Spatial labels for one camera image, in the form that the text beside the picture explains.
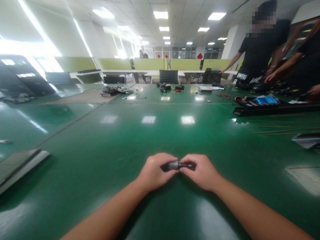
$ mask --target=person's hand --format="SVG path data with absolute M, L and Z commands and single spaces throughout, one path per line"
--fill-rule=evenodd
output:
M 271 73 L 265 80 L 264 83 L 268 83 L 271 79 L 273 79 L 277 75 L 277 72 Z
M 180 172 L 187 175 L 204 190 L 214 192 L 215 185 L 219 184 L 220 180 L 223 179 L 205 155 L 188 154 L 181 159 L 180 163 L 191 163 L 197 165 L 195 171 L 183 167 L 180 168 Z
M 308 93 L 310 93 L 310 95 L 320 94 L 320 84 L 313 86 Z
M 154 156 L 148 157 L 147 162 L 136 179 L 136 182 L 143 191 L 151 192 L 158 189 L 179 172 L 178 170 L 164 172 L 160 167 L 167 162 L 177 160 L 178 158 L 167 153 L 158 153 Z
M 224 73 L 225 71 L 227 71 L 227 69 L 220 69 L 219 73 Z

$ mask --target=green cubicle divider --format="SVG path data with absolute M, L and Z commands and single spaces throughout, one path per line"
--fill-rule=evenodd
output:
M 102 70 L 131 70 L 129 59 L 120 58 L 98 58 Z
M 171 70 L 200 70 L 201 59 L 170 59 Z
M 64 72 L 97 69 L 90 57 L 55 57 Z
M 133 64 L 136 70 L 165 70 L 165 62 L 161 58 L 135 58 Z
M 211 68 L 212 70 L 225 69 L 230 61 L 230 59 L 205 59 L 203 62 L 202 70 L 206 70 L 207 68 Z

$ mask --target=electronic component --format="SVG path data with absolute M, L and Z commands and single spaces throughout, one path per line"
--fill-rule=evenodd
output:
M 184 163 L 179 163 L 178 161 L 174 161 L 174 162 L 168 162 L 164 165 L 161 166 L 161 169 L 164 172 L 168 172 L 170 170 L 179 170 L 182 167 L 187 167 L 191 170 L 195 170 L 196 165 L 194 164 L 184 164 Z

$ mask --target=green table surface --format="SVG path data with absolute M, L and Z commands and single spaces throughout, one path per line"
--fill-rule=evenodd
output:
M 1 154 L 30 149 L 44 139 L 40 147 L 51 153 L 0 196 L 0 239 L 59 239 L 133 181 L 147 157 L 158 152 L 179 159 L 206 154 L 224 177 L 319 239 L 320 171 L 300 167 L 319 166 L 320 155 L 291 141 L 293 135 L 251 134 L 278 130 L 259 125 L 298 124 L 248 120 L 320 122 L 320 113 L 238 118 L 232 101 L 196 95 L 195 85 L 185 86 L 184 92 L 165 96 L 156 85 L 136 84 L 131 88 L 147 99 L 121 95 L 98 107 L 71 104 L 71 117 L 52 114 L 48 105 L 0 105 L 0 126 L 6 126 L 1 138 L 14 141 L 0 145 Z M 248 95 L 231 86 L 220 93 Z M 66 106 L 54 108 L 60 113 Z M 216 195 L 178 174 L 139 204 L 119 239 L 250 238 Z

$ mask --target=office chair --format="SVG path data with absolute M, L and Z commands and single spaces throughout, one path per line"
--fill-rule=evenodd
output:
M 199 84 L 199 83 L 203 83 L 205 84 L 208 81 L 209 75 L 211 72 L 211 68 L 207 68 L 206 71 L 204 72 L 204 74 L 200 77 L 194 77 L 191 81 L 191 84 Z
M 106 76 L 103 78 L 104 83 L 125 83 L 125 77 Z
M 160 70 L 160 83 L 178 84 L 178 70 Z
M 45 72 L 47 82 L 51 84 L 74 84 L 69 72 Z

